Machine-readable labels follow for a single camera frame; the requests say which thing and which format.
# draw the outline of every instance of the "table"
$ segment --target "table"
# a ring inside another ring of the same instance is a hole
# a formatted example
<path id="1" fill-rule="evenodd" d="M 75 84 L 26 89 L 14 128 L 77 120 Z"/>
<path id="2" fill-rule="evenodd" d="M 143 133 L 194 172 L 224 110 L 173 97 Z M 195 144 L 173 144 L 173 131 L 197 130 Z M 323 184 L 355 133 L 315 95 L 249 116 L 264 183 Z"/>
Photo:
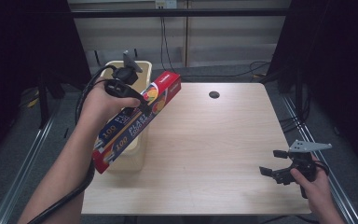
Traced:
<path id="1" fill-rule="evenodd" d="M 211 91 L 220 97 L 213 99 Z M 307 214 L 296 184 L 277 185 L 259 166 L 282 169 L 290 160 L 279 121 L 263 85 L 182 83 L 151 122 L 144 168 L 96 174 L 83 214 Z"/>

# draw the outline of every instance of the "black round hole cover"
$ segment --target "black round hole cover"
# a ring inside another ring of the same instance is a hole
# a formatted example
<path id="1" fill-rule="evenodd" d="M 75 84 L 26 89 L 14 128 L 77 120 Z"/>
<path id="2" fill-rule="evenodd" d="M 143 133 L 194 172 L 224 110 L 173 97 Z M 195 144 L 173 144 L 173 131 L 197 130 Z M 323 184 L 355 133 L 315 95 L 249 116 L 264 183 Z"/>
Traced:
<path id="1" fill-rule="evenodd" d="M 211 98 L 217 99 L 217 98 L 219 98 L 220 93 L 217 92 L 217 91 L 211 91 L 211 92 L 209 92 L 209 96 L 210 96 Z"/>

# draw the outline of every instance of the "horizontal bar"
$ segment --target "horizontal bar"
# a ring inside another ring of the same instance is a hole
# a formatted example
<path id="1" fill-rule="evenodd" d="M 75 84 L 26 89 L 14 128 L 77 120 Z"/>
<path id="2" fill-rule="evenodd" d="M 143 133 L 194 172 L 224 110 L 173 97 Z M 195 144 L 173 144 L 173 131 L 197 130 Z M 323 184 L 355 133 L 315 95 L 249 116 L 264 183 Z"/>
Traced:
<path id="1" fill-rule="evenodd" d="M 27 15 L 72 18 L 137 18 L 137 17 L 249 17 L 249 16 L 310 16 L 310 9 L 125 9 L 125 10 L 72 10 L 71 12 L 26 12 Z"/>

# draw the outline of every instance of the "plastic wrap box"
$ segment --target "plastic wrap box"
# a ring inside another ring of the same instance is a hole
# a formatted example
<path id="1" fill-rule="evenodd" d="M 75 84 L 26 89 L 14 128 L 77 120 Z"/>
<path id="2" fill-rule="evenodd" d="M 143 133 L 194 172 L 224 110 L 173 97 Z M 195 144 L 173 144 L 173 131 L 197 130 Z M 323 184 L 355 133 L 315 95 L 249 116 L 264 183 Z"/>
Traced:
<path id="1" fill-rule="evenodd" d="M 100 174 L 114 162 L 180 89 L 180 76 L 172 72 L 164 72 L 141 92 L 152 108 L 149 116 L 138 109 L 130 116 L 121 112 L 104 126 L 92 153 L 95 168 Z"/>

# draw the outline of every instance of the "metal bar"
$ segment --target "metal bar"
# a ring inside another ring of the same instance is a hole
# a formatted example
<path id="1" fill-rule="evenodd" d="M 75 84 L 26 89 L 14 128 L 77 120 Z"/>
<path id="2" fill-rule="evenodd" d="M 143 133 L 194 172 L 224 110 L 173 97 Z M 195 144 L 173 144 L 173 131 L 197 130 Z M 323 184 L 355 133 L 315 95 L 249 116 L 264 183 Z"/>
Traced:
<path id="1" fill-rule="evenodd" d="M 48 136 L 51 125 L 53 124 L 54 118 L 59 111 L 61 100 L 58 100 L 54 106 L 54 111 L 51 114 L 50 119 L 46 123 L 46 126 L 39 130 L 37 136 L 24 160 L 19 172 L 16 175 L 13 183 L 7 194 L 4 197 L 4 200 L 0 204 L 0 224 L 5 224 L 8 222 L 8 219 L 13 211 L 14 206 L 16 205 L 17 200 L 20 197 L 23 186 L 28 175 L 31 172 L 34 161 L 40 151 L 40 148 L 43 146 L 43 143 Z"/>
<path id="2" fill-rule="evenodd" d="M 307 125 L 305 123 L 301 123 L 296 116 L 296 107 L 293 103 L 292 99 L 287 96 L 283 96 L 283 101 L 287 107 L 287 110 L 289 111 L 289 114 L 293 118 L 293 120 L 296 121 L 296 124 L 298 125 L 298 131 L 300 132 L 301 136 L 303 137 L 304 141 L 308 142 L 315 142 L 312 135 L 310 134 L 310 130 L 308 129 Z M 321 151 L 315 151 L 313 152 L 316 158 L 318 158 L 319 161 L 325 162 L 328 165 L 328 162 L 324 158 L 324 155 Z M 333 171 L 330 170 L 329 174 L 329 180 L 330 180 L 330 186 L 331 186 L 331 192 L 336 200 L 337 206 L 341 210 L 342 215 L 345 217 L 347 223 L 349 224 L 358 224 L 358 215 L 356 211 L 354 210 L 354 206 L 348 197 L 348 195 L 345 193 L 344 189 L 341 187 L 341 185 L 338 183 L 338 180 L 336 176 L 334 175 Z"/>
<path id="3" fill-rule="evenodd" d="M 310 16 L 312 9 L 287 8 L 228 8 L 228 9 L 122 9 L 72 10 L 71 12 L 30 11 L 25 15 L 71 18 L 137 18 L 137 17 L 250 17 L 250 16 Z"/>

